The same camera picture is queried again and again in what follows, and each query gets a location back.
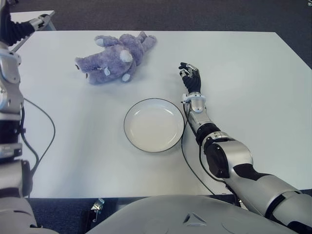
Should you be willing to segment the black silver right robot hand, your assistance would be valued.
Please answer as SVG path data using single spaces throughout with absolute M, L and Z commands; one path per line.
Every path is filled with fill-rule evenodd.
M 180 63 L 179 70 L 179 74 L 188 93 L 200 93 L 201 78 L 199 70 L 195 66 L 184 62 Z

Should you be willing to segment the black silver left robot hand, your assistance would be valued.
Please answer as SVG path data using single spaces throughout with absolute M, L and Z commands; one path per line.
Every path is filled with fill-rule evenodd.
M 48 14 L 42 14 L 29 21 L 14 22 L 11 19 L 10 9 L 6 0 L 0 1 L 0 41 L 7 46 L 32 35 L 35 31 L 43 29 L 51 20 Z

